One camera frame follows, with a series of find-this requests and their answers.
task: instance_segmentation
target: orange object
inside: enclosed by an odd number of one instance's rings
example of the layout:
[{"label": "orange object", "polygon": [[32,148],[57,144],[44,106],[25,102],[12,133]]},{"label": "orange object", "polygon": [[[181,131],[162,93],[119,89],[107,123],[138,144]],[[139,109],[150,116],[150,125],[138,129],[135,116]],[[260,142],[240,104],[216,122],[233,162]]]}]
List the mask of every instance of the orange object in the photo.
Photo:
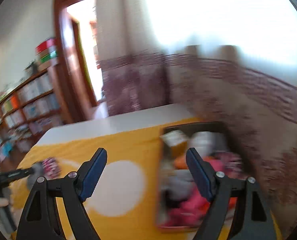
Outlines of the orange object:
[{"label": "orange object", "polygon": [[174,160],[174,167],[177,170],[187,170],[187,164],[186,164],[186,153],[182,154],[181,156],[177,157]]},{"label": "orange object", "polygon": [[11,96],[10,98],[11,104],[13,108],[18,108],[19,107],[19,102],[15,96]]},{"label": "orange object", "polygon": [[210,202],[206,202],[205,205],[201,206],[199,210],[206,215],[208,209],[210,208]]}]

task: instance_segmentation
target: bookshelf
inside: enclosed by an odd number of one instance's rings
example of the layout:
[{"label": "bookshelf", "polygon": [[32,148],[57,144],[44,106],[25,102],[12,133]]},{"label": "bookshelf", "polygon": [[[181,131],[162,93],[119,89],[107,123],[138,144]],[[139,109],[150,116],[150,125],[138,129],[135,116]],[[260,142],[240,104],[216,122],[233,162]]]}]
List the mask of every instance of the bookshelf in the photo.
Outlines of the bookshelf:
[{"label": "bookshelf", "polygon": [[10,140],[23,153],[28,152],[50,128],[65,122],[47,68],[0,100],[0,117]]}]

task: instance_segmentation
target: floor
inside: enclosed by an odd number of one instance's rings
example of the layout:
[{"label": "floor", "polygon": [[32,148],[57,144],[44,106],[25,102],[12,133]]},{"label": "floor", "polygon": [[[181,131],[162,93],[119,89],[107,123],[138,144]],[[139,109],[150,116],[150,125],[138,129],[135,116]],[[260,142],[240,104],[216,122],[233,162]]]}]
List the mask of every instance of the floor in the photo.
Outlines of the floor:
[{"label": "floor", "polygon": [[103,119],[109,116],[106,102],[102,102],[97,107],[93,107],[93,110],[93,119]]}]

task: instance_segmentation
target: red box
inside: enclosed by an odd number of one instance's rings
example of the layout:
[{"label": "red box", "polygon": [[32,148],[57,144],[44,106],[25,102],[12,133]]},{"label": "red box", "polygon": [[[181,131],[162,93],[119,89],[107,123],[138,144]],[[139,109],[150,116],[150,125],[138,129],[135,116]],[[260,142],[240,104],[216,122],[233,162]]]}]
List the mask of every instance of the red box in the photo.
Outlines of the red box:
[{"label": "red box", "polygon": [[35,48],[36,54],[41,53],[42,51],[46,50],[47,48],[55,45],[55,39],[54,38],[49,38],[48,40],[42,42],[40,45],[38,45]]}]

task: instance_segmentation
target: black tool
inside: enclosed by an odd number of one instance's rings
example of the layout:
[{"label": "black tool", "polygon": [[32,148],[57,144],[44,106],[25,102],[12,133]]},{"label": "black tool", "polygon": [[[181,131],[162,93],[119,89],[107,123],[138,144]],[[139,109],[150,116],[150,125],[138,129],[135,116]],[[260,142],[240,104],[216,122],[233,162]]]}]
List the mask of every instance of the black tool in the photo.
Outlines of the black tool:
[{"label": "black tool", "polygon": [[198,229],[195,240],[216,240],[221,232],[231,197],[238,197],[228,239],[276,240],[270,209],[255,178],[231,179],[202,160],[194,148],[186,153],[200,194],[211,206]]},{"label": "black tool", "polygon": [[65,239],[55,197],[63,198],[76,240],[100,239],[82,203],[92,195],[106,161],[106,150],[99,148],[77,172],[72,171],[62,179],[39,177],[25,203],[16,239]]},{"label": "black tool", "polygon": [[[4,189],[8,187],[10,182],[26,177],[30,173],[30,170],[18,170],[8,173],[0,173],[0,197],[10,199],[10,196],[6,195],[6,191]],[[7,233],[10,234],[16,231],[17,227],[10,210],[10,205],[7,205],[6,207],[0,207],[0,219]]]}]

